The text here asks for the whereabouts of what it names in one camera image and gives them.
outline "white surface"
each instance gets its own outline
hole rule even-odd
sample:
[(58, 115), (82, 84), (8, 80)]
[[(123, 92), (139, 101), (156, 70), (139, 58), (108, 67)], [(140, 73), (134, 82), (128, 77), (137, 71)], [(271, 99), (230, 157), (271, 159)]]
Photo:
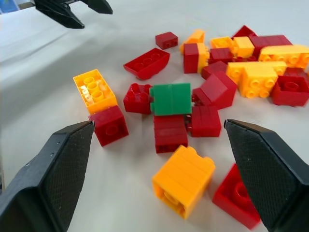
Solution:
[[(123, 110), (130, 135), (104, 148), (93, 136), (84, 188), (70, 232), (246, 232), (212, 204), (211, 197), (234, 162), (226, 132), (220, 138), (191, 138), (201, 156), (217, 166), (203, 199), (184, 221), (153, 194), (151, 177), (170, 154), (155, 153), (152, 117), (126, 113), (122, 99), (139, 82), (122, 65), (155, 47), (155, 35), (172, 31), (183, 41), (201, 28), (206, 38), (232, 35), (243, 24), (257, 34), (285, 34), (309, 45), (309, 2), (302, 0), (110, 0), (114, 15), (99, 15), (84, 4), (72, 10), (83, 30), (62, 27), (34, 8), (1, 15), (1, 146), (7, 186), (56, 130), (87, 119), (73, 76), (99, 69)], [(203, 79), (185, 75), (178, 48), (168, 50), (168, 66), (149, 84)], [(234, 118), (275, 130), (309, 163), (309, 107), (278, 107), (266, 99), (245, 99), (220, 110), (221, 121)], [(256, 232), (266, 231), (263, 225)]]

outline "yellow lego brick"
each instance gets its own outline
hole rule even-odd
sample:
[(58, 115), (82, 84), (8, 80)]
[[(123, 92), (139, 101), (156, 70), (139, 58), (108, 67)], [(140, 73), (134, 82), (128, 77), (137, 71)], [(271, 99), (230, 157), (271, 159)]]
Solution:
[(240, 94), (247, 98), (266, 98), (269, 96), (277, 79), (278, 75), (272, 67), (246, 67), (239, 84)]
[(215, 165), (192, 147), (180, 146), (161, 170), (153, 176), (155, 195), (184, 219), (203, 195)]
[(201, 73), (202, 69), (205, 66), (208, 66), (208, 59), (209, 59), (209, 52), (208, 47), (205, 46), (203, 43), (197, 43), (197, 49), (198, 49), (198, 64), (197, 64), (197, 72)]
[(98, 70), (81, 74), (73, 80), (91, 115), (117, 105), (114, 93)]
[(277, 75), (283, 75), (287, 65), (284, 61), (231, 62), (227, 65), (226, 75), (238, 85), (246, 67), (272, 67)]
[(254, 51), (254, 45), (249, 37), (234, 37), (234, 43), (231, 48), (231, 52), (236, 57), (248, 58), (252, 56)]
[(229, 36), (211, 39), (211, 48), (231, 48), (233, 40)]
[(203, 30), (196, 30), (190, 37), (180, 45), (180, 53), (183, 55), (183, 45), (184, 44), (196, 44), (196, 43), (204, 43), (205, 38), (205, 31)]
[(287, 67), (304, 69), (309, 63), (309, 47), (303, 45), (264, 47), (259, 61), (284, 61)]

